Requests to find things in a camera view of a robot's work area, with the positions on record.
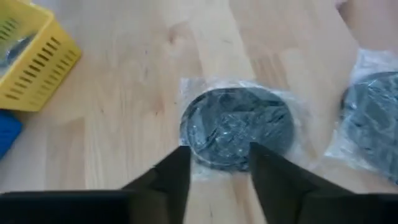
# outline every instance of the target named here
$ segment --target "wood grain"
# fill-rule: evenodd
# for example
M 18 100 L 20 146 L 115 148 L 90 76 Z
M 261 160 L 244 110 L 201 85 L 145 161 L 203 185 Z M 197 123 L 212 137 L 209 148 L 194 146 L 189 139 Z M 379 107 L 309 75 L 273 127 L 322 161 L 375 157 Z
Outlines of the wood grain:
M 321 156 L 358 44 L 319 0 L 36 0 L 83 49 L 62 86 L 0 162 L 0 191 L 115 189 L 177 147 L 183 77 L 291 91 Z M 357 173 L 330 179 L 358 187 Z M 370 189 L 359 182 L 359 191 Z M 264 223 L 248 175 L 192 183 L 186 223 Z

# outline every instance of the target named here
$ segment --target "yellow crate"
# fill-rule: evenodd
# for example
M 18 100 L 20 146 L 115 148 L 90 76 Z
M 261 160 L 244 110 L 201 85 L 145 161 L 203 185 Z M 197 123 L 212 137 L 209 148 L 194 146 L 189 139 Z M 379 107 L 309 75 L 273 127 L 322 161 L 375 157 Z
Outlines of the yellow crate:
M 51 11 L 25 2 L 0 0 L 0 50 L 35 34 L 0 78 L 0 108 L 38 111 L 80 58 L 81 50 Z

